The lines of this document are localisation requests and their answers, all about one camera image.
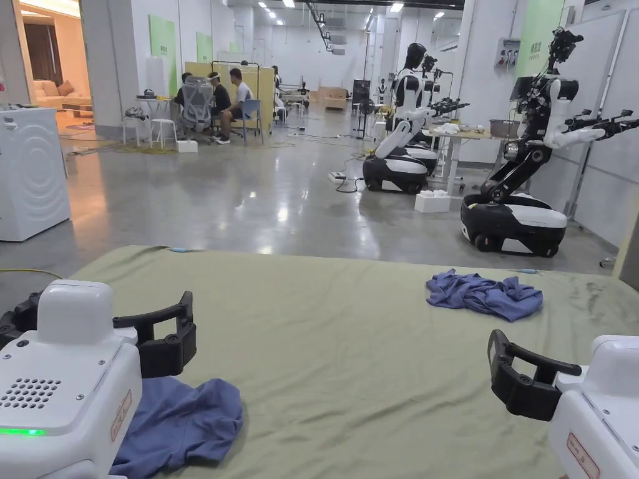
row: washing machine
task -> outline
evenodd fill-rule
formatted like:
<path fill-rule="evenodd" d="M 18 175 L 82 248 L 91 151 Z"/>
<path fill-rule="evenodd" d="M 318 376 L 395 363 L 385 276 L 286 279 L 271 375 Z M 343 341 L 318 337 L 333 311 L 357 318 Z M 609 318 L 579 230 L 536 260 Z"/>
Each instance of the washing machine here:
<path fill-rule="evenodd" d="M 0 110 L 0 241 L 24 241 L 70 217 L 56 110 Z"/>

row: ceiling light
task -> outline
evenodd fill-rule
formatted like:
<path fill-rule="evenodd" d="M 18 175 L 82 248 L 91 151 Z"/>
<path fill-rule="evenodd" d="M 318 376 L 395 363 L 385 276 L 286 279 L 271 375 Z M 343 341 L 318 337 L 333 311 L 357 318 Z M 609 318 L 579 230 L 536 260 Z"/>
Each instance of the ceiling light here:
<path fill-rule="evenodd" d="M 20 0 L 20 3 L 80 18 L 80 5 L 73 0 Z"/>

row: red label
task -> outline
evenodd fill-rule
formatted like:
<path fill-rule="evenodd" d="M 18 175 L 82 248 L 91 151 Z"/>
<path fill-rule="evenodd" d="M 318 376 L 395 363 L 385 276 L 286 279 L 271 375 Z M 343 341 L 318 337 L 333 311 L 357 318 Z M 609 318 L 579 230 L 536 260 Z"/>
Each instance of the red label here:
<path fill-rule="evenodd" d="M 119 430 L 124 423 L 124 419 L 127 417 L 128 410 L 131 409 L 131 404 L 133 404 L 133 394 L 131 393 L 131 390 L 129 390 L 120 404 L 116 418 L 113 420 L 113 424 L 111 424 L 111 442 L 116 440 Z"/>
<path fill-rule="evenodd" d="M 577 437 L 572 432 L 568 434 L 566 446 L 583 469 L 583 472 L 585 472 L 590 479 L 599 479 L 599 477 L 601 476 L 599 466 L 595 464 L 595 462 L 592 460 L 592 457 L 590 457 L 590 454 L 588 454 L 588 451 L 584 449 Z"/>

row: curtain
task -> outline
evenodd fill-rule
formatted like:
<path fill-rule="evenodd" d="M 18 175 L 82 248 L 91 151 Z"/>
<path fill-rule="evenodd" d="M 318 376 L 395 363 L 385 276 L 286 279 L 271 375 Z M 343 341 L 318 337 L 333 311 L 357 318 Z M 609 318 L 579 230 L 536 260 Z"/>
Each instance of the curtain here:
<path fill-rule="evenodd" d="M 24 24 L 34 80 L 51 80 L 62 85 L 62 68 L 56 29 L 53 25 Z"/>

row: black shirt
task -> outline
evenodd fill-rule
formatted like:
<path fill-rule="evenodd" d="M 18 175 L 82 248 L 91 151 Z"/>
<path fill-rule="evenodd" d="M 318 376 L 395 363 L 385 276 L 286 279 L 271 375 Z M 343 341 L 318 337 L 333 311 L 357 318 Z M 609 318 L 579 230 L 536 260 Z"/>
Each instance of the black shirt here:
<path fill-rule="evenodd" d="M 182 93 L 182 88 L 178 90 L 178 94 L 173 98 L 173 101 L 178 105 L 182 105 L 184 107 L 184 93 Z"/>
<path fill-rule="evenodd" d="M 229 97 L 229 92 L 226 91 L 226 88 L 219 84 L 215 87 L 215 108 L 217 110 L 226 110 L 231 106 L 231 98 Z"/>

